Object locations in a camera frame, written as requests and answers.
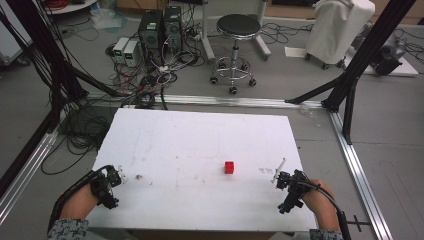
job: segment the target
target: aluminum frame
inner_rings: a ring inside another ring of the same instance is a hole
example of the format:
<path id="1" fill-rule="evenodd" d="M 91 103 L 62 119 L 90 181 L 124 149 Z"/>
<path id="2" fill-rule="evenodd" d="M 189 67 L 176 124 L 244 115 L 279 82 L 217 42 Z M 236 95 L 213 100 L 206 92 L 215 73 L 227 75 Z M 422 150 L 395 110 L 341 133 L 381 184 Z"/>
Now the aluminum frame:
<path id="1" fill-rule="evenodd" d="M 90 94 L 89 98 L 104 96 L 104 94 Z M 169 104 L 180 105 L 204 105 L 204 106 L 223 106 L 223 107 L 252 107 L 252 108 L 270 108 L 270 109 L 300 109 L 301 106 L 308 108 L 323 109 L 320 102 L 305 101 L 302 104 L 294 105 L 278 99 L 254 99 L 254 98 L 220 98 L 220 97 L 199 97 L 199 96 L 177 96 L 166 95 L 166 101 Z M 383 214 L 374 197 L 372 189 L 368 183 L 359 158 L 353 148 L 349 145 L 342 134 L 343 121 L 338 113 L 330 113 L 334 129 L 343 150 L 345 160 L 349 170 L 354 178 L 356 187 L 361 195 L 362 202 L 367 210 L 374 232 L 378 239 L 393 239 L 390 230 L 386 224 Z M 31 181 L 35 172 L 39 168 L 44 157 L 49 153 L 51 147 L 56 141 L 57 129 L 52 134 L 46 134 L 32 154 L 29 161 L 22 168 L 18 177 L 11 184 L 7 192 L 0 201 L 0 225 L 4 222 L 10 210 L 13 208 L 19 197 L 22 195 L 28 183 Z"/>

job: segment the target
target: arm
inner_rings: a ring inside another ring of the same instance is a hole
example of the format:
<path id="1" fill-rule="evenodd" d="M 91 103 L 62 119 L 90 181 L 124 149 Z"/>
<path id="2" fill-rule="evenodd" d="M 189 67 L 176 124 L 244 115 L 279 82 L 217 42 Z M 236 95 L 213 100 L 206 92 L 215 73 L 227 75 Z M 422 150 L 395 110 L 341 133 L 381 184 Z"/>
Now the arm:
<path id="1" fill-rule="evenodd" d="M 98 202 L 99 199 L 91 193 L 90 184 L 82 187 L 66 201 L 47 239 L 83 239 L 88 229 L 85 218 Z"/>
<path id="2" fill-rule="evenodd" d="M 313 184 L 319 184 L 334 196 L 333 190 L 322 180 L 311 179 Z M 315 189 L 307 192 L 302 200 L 306 206 L 315 214 L 319 229 L 311 229 L 311 239 L 320 240 L 342 240 L 342 234 L 336 215 L 336 209 L 326 196 Z"/>

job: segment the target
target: cardboard box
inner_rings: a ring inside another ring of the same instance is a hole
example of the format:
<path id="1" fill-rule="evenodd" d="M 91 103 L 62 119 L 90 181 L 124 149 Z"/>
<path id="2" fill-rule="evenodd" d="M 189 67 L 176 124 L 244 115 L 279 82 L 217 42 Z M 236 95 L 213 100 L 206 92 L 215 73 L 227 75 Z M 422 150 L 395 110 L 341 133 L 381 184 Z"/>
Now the cardboard box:
<path id="1" fill-rule="evenodd" d="M 146 9 L 165 9 L 168 0 L 117 0 L 120 10 L 142 11 Z"/>

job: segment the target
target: wrist-mounted device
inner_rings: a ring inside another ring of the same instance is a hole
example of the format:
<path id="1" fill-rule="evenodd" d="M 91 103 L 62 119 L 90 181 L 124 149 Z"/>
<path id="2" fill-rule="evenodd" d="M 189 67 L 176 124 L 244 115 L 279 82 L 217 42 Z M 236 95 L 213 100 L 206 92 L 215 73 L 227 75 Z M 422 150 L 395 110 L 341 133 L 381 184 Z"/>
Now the wrist-mounted device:
<path id="1" fill-rule="evenodd" d="M 112 165 L 106 165 L 97 171 L 88 172 L 57 199 L 50 216 L 47 232 L 50 231 L 53 223 L 59 219 L 63 205 L 66 201 L 88 183 L 91 185 L 92 194 L 99 199 L 97 205 L 103 204 L 109 209 L 117 207 L 119 200 L 113 196 L 112 188 L 118 186 L 121 182 L 118 171 L 116 171 Z"/>

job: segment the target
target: electronic equipment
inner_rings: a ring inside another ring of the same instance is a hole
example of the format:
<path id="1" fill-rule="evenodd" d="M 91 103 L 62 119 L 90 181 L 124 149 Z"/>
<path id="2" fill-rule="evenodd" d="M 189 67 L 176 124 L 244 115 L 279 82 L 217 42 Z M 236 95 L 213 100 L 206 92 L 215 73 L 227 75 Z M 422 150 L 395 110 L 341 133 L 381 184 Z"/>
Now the electronic equipment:
<path id="1" fill-rule="evenodd" d="M 165 25 L 161 10 L 148 9 L 143 14 L 138 35 L 140 37 L 143 58 L 147 67 L 162 66 L 166 55 Z"/>
<path id="2" fill-rule="evenodd" d="M 354 50 L 358 50 L 365 41 L 368 33 L 371 31 L 372 25 L 365 24 L 358 35 L 352 42 Z M 392 33 L 380 50 L 374 55 L 370 66 L 378 75 L 389 75 L 397 67 L 402 65 L 399 61 L 406 53 L 405 40 L 399 39 Z"/>
<path id="3" fill-rule="evenodd" d="M 129 40 L 127 37 L 121 37 L 113 47 L 113 60 L 115 63 L 125 64 L 124 50 Z"/>
<path id="4" fill-rule="evenodd" d="M 163 15 L 161 10 L 148 9 L 144 12 L 138 27 L 140 41 L 148 49 L 159 49 L 165 38 Z"/>
<path id="5" fill-rule="evenodd" d="M 165 29 L 168 52 L 178 53 L 183 50 L 181 7 L 169 6 L 165 8 Z"/>
<path id="6" fill-rule="evenodd" d="M 137 40 L 130 40 L 124 50 L 125 64 L 127 67 L 137 67 L 141 61 L 141 50 Z"/>

